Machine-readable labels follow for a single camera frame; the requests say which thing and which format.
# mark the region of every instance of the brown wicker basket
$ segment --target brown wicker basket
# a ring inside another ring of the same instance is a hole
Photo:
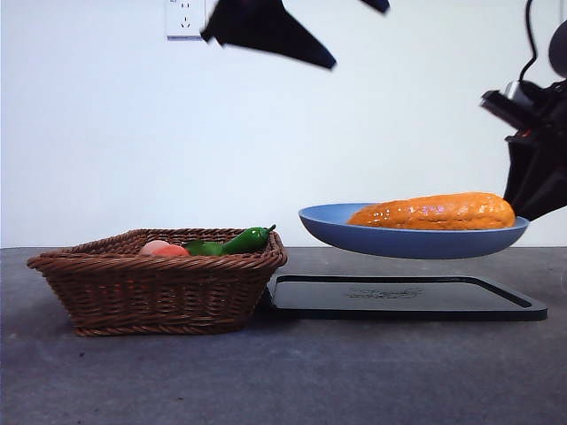
[[[42,272],[80,336],[218,334],[250,319],[287,255],[276,232],[263,251],[221,257],[137,255],[163,239],[226,242],[243,229],[137,229],[45,252],[27,261]]]

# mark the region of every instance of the bread loaf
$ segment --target bread loaf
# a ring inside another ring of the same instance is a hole
[[[516,215],[494,193],[464,192],[367,205],[347,224],[382,228],[470,230],[508,228]]]

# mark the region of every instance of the green pepper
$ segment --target green pepper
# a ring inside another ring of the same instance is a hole
[[[183,244],[190,255],[222,255],[222,244],[195,239]]]
[[[274,230],[276,225],[271,228],[248,228],[240,235],[230,239],[222,246],[223,254],[245,254],[254,252],[266,246],[268,243],[269,232]]]

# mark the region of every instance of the blue bowl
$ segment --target blue bowl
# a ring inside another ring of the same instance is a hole
[[[402,259],[468,259],[508,248],[530,222],[516,217],[510,228],[415,230],[346,224],[367,204],[316,205],[299,211],[307,231],[329,245],[363,254]]]

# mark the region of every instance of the electrical socket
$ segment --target electrical socket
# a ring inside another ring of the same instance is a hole
[[[201,40],[206,26],[206,0],[164,0],[168,40]]]

